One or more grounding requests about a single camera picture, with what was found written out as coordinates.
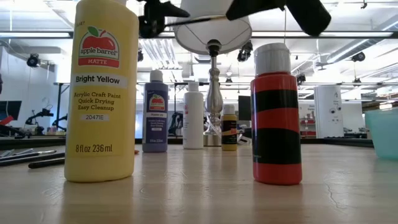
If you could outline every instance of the apple logo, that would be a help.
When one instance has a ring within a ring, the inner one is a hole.
[[[100,48],[106,50],[116,50],[115,43],[109,37],[103,37],[106,34],[106,30],[103,30],[101,33],[95,27],[88,27],[88,32],[91,36],[87,37],[83,41],[83,49],[90,49],[90,48]]]

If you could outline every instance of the small paint bottle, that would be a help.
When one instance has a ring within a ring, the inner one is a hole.
[[[169,87],[163,83],[160,70],[150,72],[150,83],[144,86],[142,151],[167,151],[167,108]]]
[[[294,185],[302,180],[297,79],[290,74],[285,44],[266,44],[254,52],[251,82],[253,176],[265,184]]]
[[[236,151],[238,149],[238,132],[236,128],[237,117],[234,105],[224,105],[221,117],[221,149]]]

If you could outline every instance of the red stripe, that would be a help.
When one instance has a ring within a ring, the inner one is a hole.
[[[297,91],[297,80],[294,76],[278,73],[257,77],[251,82],[252,93],[267,90],[295,90]]]
[[[280,165],[253,162],[253,176],[256,181],[265,184],[294,185],[302,180],[302,168],[301,164]]]
[[[119,60],[101,57],[85,57],[79,58],[79,65],[96,65],[119,68]]]
[[[6,125],[13,120],[14,120],[14,118],[12,116],[8,116],[7,118],[4,118],[2,121],[0,121],[0,125]]]
[[[255,129],[282,128],[300,133],[299,109],[277,108],[252,114]]]

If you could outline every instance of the pen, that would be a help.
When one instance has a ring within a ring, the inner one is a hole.
[[[22,159],[22,158],[26,158],[26,157],[48,155],[48,154],[53,154],[53,153],[56,153],[56,151],[52,150],[52,151],[44,151],[44,152],[27,153],[27,154],[22,154],[22,155],[18,155],[18,156],[7,156],[4,158],[0,158],[0,162],[1,161],[9,161],[9,160],[13,160],[13,159]]]
[[[9,155],[11,155],[11,153],[13,153],[14,152],[14,150],[13,149],[11,149],[11,150],[7,150],[7,151],[5,151],[4,153],[2,153],[1,155],[0,155],[0,157],[7,157],[7,156],[9,156]]]
[[[48,154],[48,155],[43,155],[43,156],[26,157],[26,158],[21,158],[21,159],[11,159],[8,161],[1,161],[0,167],[14,165],[14,164],[21,164],[24,162],[42,161],[42,160],[46,160],[46,159],[55,159],[55,158],[61,158],[61,157],[65,157],[64,152],[53,153],[53,154]]]
[[[13,156],[19,156],[19,155],[22,155],[22,154],[31,153],[31,152],[33,152],[33,151],[34,151],[34,149],[26,149],[26,150],[23,150],[22,152],[14,153]]]
[[[47,167],[47,166],[61,165],[64,163],[65,163],[65,158],[51,159],[51,160],[47,160],[47,161],[33,162],[33,163],[29,164],[28,167],[31,169],[37,169],[37,168],[42,168],[42,167]]]

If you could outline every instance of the apple barrel paint bottle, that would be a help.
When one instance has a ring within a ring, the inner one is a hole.
[[[169,87],[163,83],[163,73],[150,72],[150,83],[144,86],[144,115],[142,150],[144,152],[167,151],[167,110]]]
[[[254,178],[266,184],[302,180],[297,81],[290,74],[290,52],[282,43],[254,52],[251,82]]]
[[[65,156],[70,181],[121,179],[134,169],[139,23],[125,4],[82,0],[76,7]]]

